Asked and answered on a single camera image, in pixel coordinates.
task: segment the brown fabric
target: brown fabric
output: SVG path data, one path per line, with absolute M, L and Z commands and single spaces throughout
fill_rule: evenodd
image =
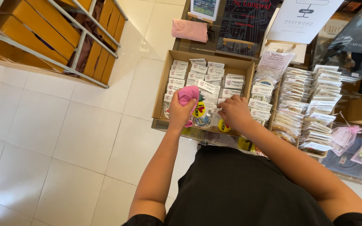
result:
M 101 14 L 101 10 L 103 8 L 103 2 L 102 0 L 98 1 L 94 7 L 93 10 L 93 17 L 98 21 L 100 19 L 100 14 Z M 102 37 L 98 34 L 97 32 L 97 25 L 95 23 L 93 23 L 93 21 L 88 18 L 87 15 L 85 14 L 81 14 L 81 13 L 70 13 L 70 15 L 76 20 L 78 21 L 78 23 L 80 23 L 84 28 L 86 28 L 90 33 L 92 33 L 96 38 L 98 38 L 100 41 L 103 42 Z M 79 28 L 75 28 L 76 31 L 79 34 L 82 34 L 82 30 Z M 90 49 L 92 48 L 94 39 L 92 37 L 89 37 L 88 35 L 86 35 L 85 39 L 84 39 L 84 43 L 82 46 L 82 49 L 80 51 L 80 56 L 78 59 L 78 64 L 76 65 L 75 70 L 78 72 L 83 73 L 84 71 L 84 67 L 86 66 L 86 62 L 90 53 Z M 70 67 L 73 63 L 75 57 L 75 52 L 72 54 L 71 58 L 68 61 L 67 66 Z M 79 77 L 79 75 L 73 74 L 73 73 L 69 73 L 75 77 Z

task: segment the white tile floor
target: white tile floor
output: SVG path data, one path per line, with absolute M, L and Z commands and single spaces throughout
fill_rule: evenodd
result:
M 164 133 L 151 112 L 185 0 L 118 0 L 129 17 L 104 90 L 0 66 L 0 225 L 120 225 Z M 197 142 L 181 138 L 177 180 Z M 362 186 L 348 182 L 362 197 Z

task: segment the glass table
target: glass table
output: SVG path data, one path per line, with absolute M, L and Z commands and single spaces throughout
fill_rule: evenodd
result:
M 205 54 L 205 55 L 217 55 L 217 56 L 222 56 L 222 57 L 227 57 L 227 58 L 243 59 L 243 60 L 247 60 L 247 61 L 252 61 L 252 62 L 255 62 L 256 64 L 259 63 L 259 60 L 260 60 L 259 53 L 257 53 L 255 55 L 256 58 L 247 59 L 247 58 L 239 58 L 236 56 L 225 55 L 225 54 L 220 54 L 220 53 L 215 52 L 217 42 L 219 40 L 220 25 L 222 22 L 222 16 L 224 13 L 225 4 L 226 4 L 226 0 L 220 0 L 217 19 L 216 19 L 216 21 L 214 21 L 213 26 L 208 29 L 209 40 L 207 43 L 201 43 L 198 41 L 176 38 L 173 50 L 194 52 L 194 53 Z M 189 20 L 188 12 L 190 11 L 190 5 L 191 5 L 191 1 L 187 0 L 185 7 L 184 7 L 182 19 Z M 195 20 L 198 22 L 204 22 L 197 18 L 192 18 L 192 20 Z M 309 54 L 308 58 L 310 58 L 310 54 L 312 52 L 312 49 L 311 48 L 309 48 L 309 49 L 307 49 L 307 55 Z M 305 66 L 305 64 L 304 64 L 303 66 L 301 66 L 301 68 L 307 69 L 307 66 Z M 168 129 L 168 122 L 153 119 L 151 128 L 155 129 L 155 130 L 160 130 L 160 131 L 166 132 Z M 210 132 L 210 131 L 206 131 L 206 130 L 200 130 L 198 128 L 192 128 L 192 127 L 185 128 L 182 131 L 181 136 L 186 137 L 191 140 L 196 140 L 196 141 L 199 141 L 202 143 L 206 143 L 206 144 L 236 148 L 239 151 L 242 151 L 244 153 L 255 155 L 258 157 L 262 157 L 262 158 L 266 158 L 263 156 L 261 151 L 255 150 L 254 145 L 251 144 L 248 140 L 244 139 L 243 137 L 227 135 L 227 134 L 219 134 L 219 133 Z M 332 171 L 332 172 L 335 175 L 337 175 L 340 179 L 362 185 L 361 178 L 352 177 L 350 175 L 346 175 L 341 172 L 336 172 L 336 171 Z

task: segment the hand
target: hand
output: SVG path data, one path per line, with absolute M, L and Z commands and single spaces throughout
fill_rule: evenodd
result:
M 248 102 L 245 97 L 233 95 L 227 98 L 223 103 L 217 105 L 223 111 L 219 115 L 232 129 L 243 133 L 244 129 L 250 128 L 253 123 L 258 123 L 252 119 L 251 112 L 248 108 Z
M 191 117 L 191 110 L 196 107 L 196 99 L 192 99 L 187 105 L 182 106 L 178 101 L 178 90 L 174 92 L 170 103 L 170 124 L 169 130 L 181 132 Z

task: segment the person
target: person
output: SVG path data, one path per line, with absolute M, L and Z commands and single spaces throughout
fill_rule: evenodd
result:
M 191 110 L 170 103 L 170 123 L 139 181 L 123 226 L 137 225 L 362 225 L 362 200 L 319 162 L 272 134 L 251 117 L 237 95 L 217 107 L 235 131 L 255 143 L 269 160 L 237 149 L 203 146 L 178 181 L 166 214 L 178 141 Z

